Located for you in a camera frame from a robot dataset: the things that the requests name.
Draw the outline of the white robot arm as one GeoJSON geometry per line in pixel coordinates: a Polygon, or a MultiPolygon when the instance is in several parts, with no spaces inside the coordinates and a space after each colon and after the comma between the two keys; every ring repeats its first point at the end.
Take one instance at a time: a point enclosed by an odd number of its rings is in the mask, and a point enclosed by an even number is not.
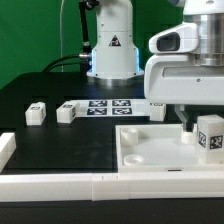
{"type": "Polygon", "coordinates": [[[186,123],[186,105],[224,105],[224,0],[167,1],[183,9],[183,22],[150,38],[153,56],[140,69],[131,0],[81,0],[97,14],[87,77],[111,86],[142,75],[148,102],[173,105],[186,123]]]}

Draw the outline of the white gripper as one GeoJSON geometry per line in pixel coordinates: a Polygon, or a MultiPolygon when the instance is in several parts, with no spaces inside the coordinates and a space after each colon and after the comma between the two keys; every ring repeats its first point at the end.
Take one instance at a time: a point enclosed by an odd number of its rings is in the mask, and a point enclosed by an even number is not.
{"type": "Polygon", "coordinates": [[[224,67],[200,65],[193,51],[199,45],[195,23],[185,23],[149,40],[144,95],[150,103],[173,104],[187,130],[184,105],[224,105],[224,67]]]}

